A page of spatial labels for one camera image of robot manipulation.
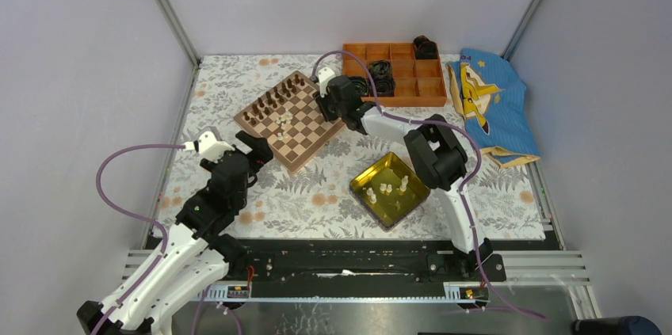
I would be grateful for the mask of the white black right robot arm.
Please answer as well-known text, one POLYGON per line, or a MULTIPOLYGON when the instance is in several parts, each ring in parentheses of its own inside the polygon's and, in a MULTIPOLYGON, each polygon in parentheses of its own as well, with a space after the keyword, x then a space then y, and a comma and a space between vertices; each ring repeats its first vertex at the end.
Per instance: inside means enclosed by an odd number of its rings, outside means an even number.
POLYGON ((411 119, 394 115, 371 101, 361 100, 353 80, 345 75, 312 76, 319 87, 314 98, 327 121, 340 119, 351 131, 391 140, 404 145, 415 174, 435 191, 451 231, 456 274, 473 281, 486 270, 492 247, 479 232, 475 212, 470 205, 466 183, 468 154, 456 133, 466 135, 448 124, 441 115, 411 119))

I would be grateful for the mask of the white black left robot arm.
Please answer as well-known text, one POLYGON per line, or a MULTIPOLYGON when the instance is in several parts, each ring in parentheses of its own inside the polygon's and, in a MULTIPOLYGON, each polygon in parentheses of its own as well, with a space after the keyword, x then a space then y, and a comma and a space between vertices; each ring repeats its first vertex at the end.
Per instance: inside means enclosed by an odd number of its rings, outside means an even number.
POLYGON ((203 132, 196 140, 170 144, 171 150, 192 151, 210 174, 207 184, 187 199, 170 227, 134 214, 113 203, 101 187, 105 167, 119 150, 107 157, 96 175, 99 196, 114 210, 146 223, 162 239, 142 264, 100 302, 87 301, 77 318, 87 334, 170 334, 172 317, 198 293, 218 280, 237 280, 246 269, 245 250, 226 228, 247 205, 247 190, 259 170, 273 159, 267 139, 244 131, 236 139, 248 152, 203 132))

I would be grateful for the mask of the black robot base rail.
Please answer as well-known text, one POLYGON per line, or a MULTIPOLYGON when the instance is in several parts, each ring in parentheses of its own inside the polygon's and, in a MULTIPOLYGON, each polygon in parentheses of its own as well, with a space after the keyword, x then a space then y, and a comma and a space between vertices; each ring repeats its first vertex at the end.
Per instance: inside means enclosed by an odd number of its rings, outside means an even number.
POLYGON ((410 299, 445 283, 484 287, 475 263, 449 241, 245 239, 246 255, 223 278, 255 299, 410 299))

